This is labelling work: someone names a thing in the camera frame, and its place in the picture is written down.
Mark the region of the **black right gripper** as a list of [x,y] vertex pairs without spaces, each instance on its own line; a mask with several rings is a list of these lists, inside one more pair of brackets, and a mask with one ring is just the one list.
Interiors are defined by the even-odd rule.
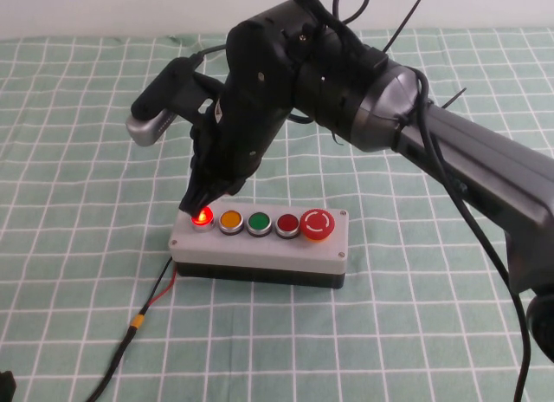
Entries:
[[260,165],[293,107],[297,68],[287,39],[301,31],[292,15],[259,15],[237,24],[226,41],[229,74],[219,98],[222,118],[207,113],[191,130],[193,156],[180,211],[200,212],[234,196]]

